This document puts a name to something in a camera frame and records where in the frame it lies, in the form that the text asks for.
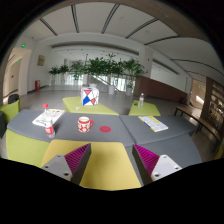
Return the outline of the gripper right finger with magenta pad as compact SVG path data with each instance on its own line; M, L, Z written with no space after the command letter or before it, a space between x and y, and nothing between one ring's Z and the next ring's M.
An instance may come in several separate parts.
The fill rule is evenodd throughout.
M143 185L148 185L181 170L181 167L168 155L157 155L137 144L133 145L132 154Z

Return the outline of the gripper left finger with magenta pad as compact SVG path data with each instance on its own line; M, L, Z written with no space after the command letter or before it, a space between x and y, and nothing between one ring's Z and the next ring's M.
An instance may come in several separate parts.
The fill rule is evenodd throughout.
M56 154L42 169L79 185L90 156L91 144L88 143L66 155Z

